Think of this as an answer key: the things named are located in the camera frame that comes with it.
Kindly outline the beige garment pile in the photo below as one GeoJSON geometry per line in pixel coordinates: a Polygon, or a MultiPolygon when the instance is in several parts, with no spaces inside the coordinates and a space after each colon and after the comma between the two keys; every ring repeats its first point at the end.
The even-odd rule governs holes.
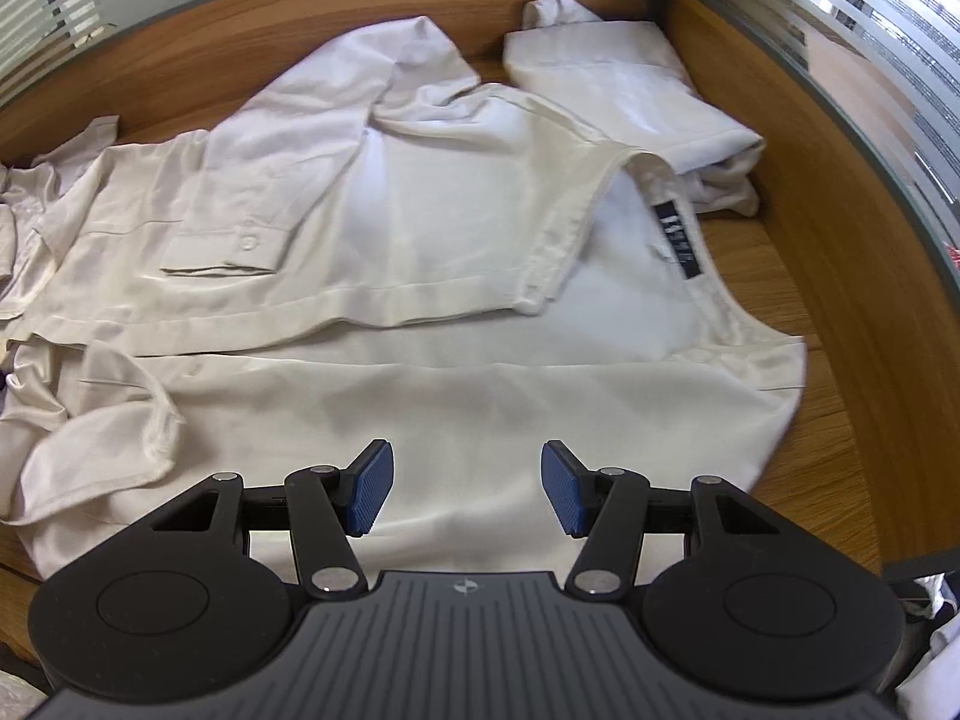
{"type": "Polygon", "coordinates": [[[57,270],[52,239],[65,226],[65,195],[117,133],[117,115],[96,117],[28,167],[2,167],[2,322],[20,317],[57,270]]]}

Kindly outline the folded white shirt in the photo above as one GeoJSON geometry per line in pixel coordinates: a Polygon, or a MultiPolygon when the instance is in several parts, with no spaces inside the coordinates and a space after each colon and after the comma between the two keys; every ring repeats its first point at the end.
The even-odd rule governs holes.
{"type": "Polygon", "coordinates": [[[605,21],[576,0],[534,0],[506,36],[503,65],[514,86],[657,154],[686,182],[700,215],[757,213],[748,174],[765,138],[701,99],[651,21],[605,21]]]}

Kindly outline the cream satin shirt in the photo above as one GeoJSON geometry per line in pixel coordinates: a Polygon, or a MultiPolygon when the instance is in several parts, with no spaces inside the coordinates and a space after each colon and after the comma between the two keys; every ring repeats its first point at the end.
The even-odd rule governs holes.
{"type": "Polygon", "coordinates": [[[2,322],[2,520],[41,574],[215,473],[394,447],[371,572],[566,572],[539,454],[750,486],[805,385],[688,185],[428,18],[314,50],[208,130],[116,143],[2,322]]]}

